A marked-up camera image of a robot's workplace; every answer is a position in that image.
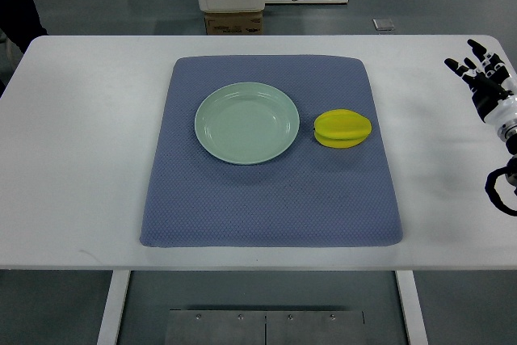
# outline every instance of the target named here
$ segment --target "cardboard box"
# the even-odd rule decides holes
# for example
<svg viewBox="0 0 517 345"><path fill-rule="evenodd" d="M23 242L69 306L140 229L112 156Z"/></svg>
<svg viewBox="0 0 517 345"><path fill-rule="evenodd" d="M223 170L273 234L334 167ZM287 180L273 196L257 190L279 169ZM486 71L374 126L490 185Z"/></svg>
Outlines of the cardboard box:
<svg viewBox="0 0 517 345"><path fill-rule="evenodd" d="M262 35L262 11L205 12L204 26L209 36L259 36Z"/></svg>

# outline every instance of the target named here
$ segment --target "tabletop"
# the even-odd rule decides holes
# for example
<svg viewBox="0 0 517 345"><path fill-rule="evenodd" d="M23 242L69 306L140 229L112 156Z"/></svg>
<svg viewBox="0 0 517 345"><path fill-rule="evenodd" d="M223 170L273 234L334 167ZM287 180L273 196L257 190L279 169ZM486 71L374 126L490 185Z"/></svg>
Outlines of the tabletop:
<svg viewBox="0 0 517 345"><path fill-rule="evenodd" d="M0 99L0 267L145 270L517 268L517 220L484 191L510 155L443 63L489 36L45 36ZM368 73L404 237L383 247L151 248L139 242L174 63L321 54ZM509 185L503 197L517 202ZM372 176L372 194L376 187Z"/></svg>

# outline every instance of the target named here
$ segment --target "person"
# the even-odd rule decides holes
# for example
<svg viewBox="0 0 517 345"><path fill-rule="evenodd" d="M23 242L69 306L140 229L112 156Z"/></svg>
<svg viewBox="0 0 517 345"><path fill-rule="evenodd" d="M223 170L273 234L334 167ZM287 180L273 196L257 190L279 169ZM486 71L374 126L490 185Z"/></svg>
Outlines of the person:
<svg viewBox="0 0 517 345"><path fill-rule="evenodd" d="M0 30L22 53L35 38L47 35L34 0L0 0Z"/></svg>

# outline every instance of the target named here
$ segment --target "gray floor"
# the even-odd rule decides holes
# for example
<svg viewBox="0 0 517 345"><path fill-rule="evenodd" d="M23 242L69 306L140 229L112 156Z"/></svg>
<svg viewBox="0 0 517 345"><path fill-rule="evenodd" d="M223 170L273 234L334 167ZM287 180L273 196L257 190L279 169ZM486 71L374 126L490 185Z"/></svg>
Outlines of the gray floor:
<svg viewBox="0 0 517 345"><path fill-rule="evenodd" d="M43 25L53 35L204 34L203 14L197 0L35 1ZM374 18L391 18L396 28L392 34L491 35L517 64L513 26L517 20L515 0L350 0L347 6L267 6L264 33L377 34L372 23ZM7 83L11 75L12 69L0 46L0 79ZM265 275L257 273L259 279L260 276L264 282L268 281ZM418 272L415 278L429 344L515 343L517 273L514 271ZM166 287L162 280L146 281L150 288ZM311 276L305 281L309 289L318 286ZM70 303L57 303L59 291L56 290L61 290L61 296ZM325 289L318 290L311 294L314 298L308 304L325 303ZM91 332L83 336L81 333L85 327L95 332L102 309L99 303L86 303L88 298L84 295L99 301L106 292L104 275L0 271L0 344L95 343ZM46 304L55 309L54 315L43 313L45 309L41 306ZM134 310L127 312L126 317L135 319L134 314ZM127 325L125 329L123 325L124 333L128 333ZM124 341L128 341L129 337L123 336Z"/></svg>

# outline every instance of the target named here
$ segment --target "table leg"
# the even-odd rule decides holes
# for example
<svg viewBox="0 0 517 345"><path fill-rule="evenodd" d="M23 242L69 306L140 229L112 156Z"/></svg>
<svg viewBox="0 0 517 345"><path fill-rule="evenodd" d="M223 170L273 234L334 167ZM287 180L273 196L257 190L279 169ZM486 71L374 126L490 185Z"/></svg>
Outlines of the table leg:
<svg viewBox="0 0 517 345"><path fill-rule="evenodd" d="M97 345L116 345L130 275L130 271L113 271Z"/></svg>
<svg viewBox="0 0 517 345"><path fill-rule="evenodd" d="M395 271L410 345L428 345L426 328L412 271Z"/></svg>

